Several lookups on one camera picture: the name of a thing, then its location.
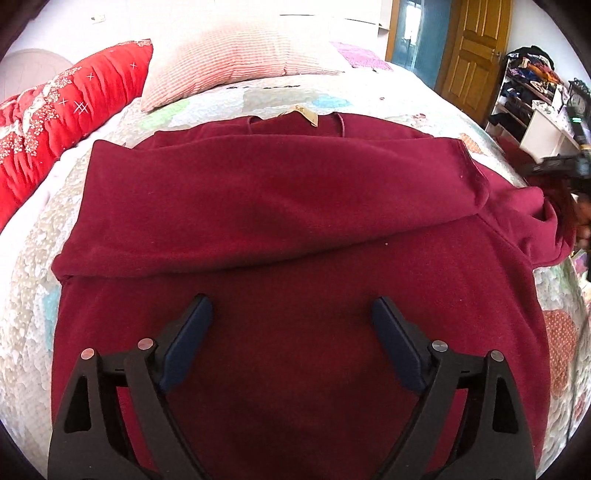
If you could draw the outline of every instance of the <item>blue gripper pad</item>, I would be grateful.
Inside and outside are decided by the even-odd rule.
[[[422,394],[427,388],[431,367],[429,339],[416,325],[404,319],[388,297],[380,297],[372,304],[372,323],[401,385]]]
[[[184,324],[164,354],[162,376],[158,382],[163,393],[168,393],[187,377],[199,346],[212,324],[212,317],[211,301],[206,296],[198,296],[177,321]]]

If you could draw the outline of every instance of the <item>clothes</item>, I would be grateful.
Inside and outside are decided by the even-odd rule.
[[[517,70],[518,70],[518,76],[523,78],[526,82],[529,82],[530,80],[537,82],[541,79],[541,77],[539,77],[538,74],[536,74],[536,72],[534,72],[533,70],[529,70],[529,69],[517,69]]]
[[[203,293],[213,326],[168,402],[212,478],[369,479],[416,402],[371,326],[383,295],[455,351],[505,354],[539,459],[549,363],[532,268],[574,242],[570,198],[552,195],[477,168],[459,140],[361,115],[97,141],[53,264],[53,412],[82,349],[131,349]]]
[[[558,74],[542,63],[529,63],[527,68],[535,73],[536,76],[543,82],[554,83],[555,85],[559,83],[562,84],[562,80],[560,80]]]
[[[532,102],[534,100],[538,100],[538,96],[535,93],[523,86],[518,86],[516,90],[518,92],[518,95],[516,95],[516,97],[529,106],[532,106]]]
[[[550,92],[545,89],[544,85],[541,82],[530,82],[530,85],[538,90],[542,95],[550,95]]]
[[[534,61],[534,59],[542,60],[544,63],[547,63],[551,69],[554,69],[554,62],[550,55],[548,55],[544,50],[539,48],[536,45],[532,45],[531,47],[521,47],[512,52],[509,52],[508,55],[514,56],[527,56],[530,60]]]
[[[515,90],[515,85],[513,82],[509,81],[503,84],[503,87],[501,88],[501,96],[509,98],[510,96],[514,96],[516,94],[517,91]]]
[[[520,125],[519,122],[508,113],[502,112],[489,115],[488,121],[493,125],[501,124],[503,128],[505,128],[505,130],[507,130],[519,142],[521,142],[525,135],[526,129],[524,126]]]
[[[507,110],[509,110],[513,115],[515,115],[519,120],[521,120],[523,123],[525,123],[526,125],[528,125],[531,121],[531,113],[527,114],[524,109],[520,108],[515,102],[513,101],[509,101],[505,103],[505,108]],[[523,138],[523,135],[525,135],[525,130],[523,130],[523,132],[519,131],[521,138]]]

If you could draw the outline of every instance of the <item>clothing label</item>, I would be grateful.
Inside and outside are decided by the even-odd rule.
[[[306,120],[308,120],[314,127],[318,126],[318,114],[314,113],[312,110],[308,110],[305,106],[296,105],[295,107],[289,109],[287,112],[281,113],[281,115],[286,115],[292,112],[301,113],[302,115],[304,115],[304,117],[306,117]]]

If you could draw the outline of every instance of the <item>shirt sleeve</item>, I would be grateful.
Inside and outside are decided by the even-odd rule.
[[[483,219],[526,255],[533,268],[557,265],[570,255],[576,234],[574,200],[562,181],[516,188],[489,168],[478,168],[490,184]]]

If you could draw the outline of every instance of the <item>red pillow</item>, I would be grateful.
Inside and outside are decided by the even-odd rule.
[[[141,96],[150,40],[106,48],[0,104],[0,232],[59,156]]]

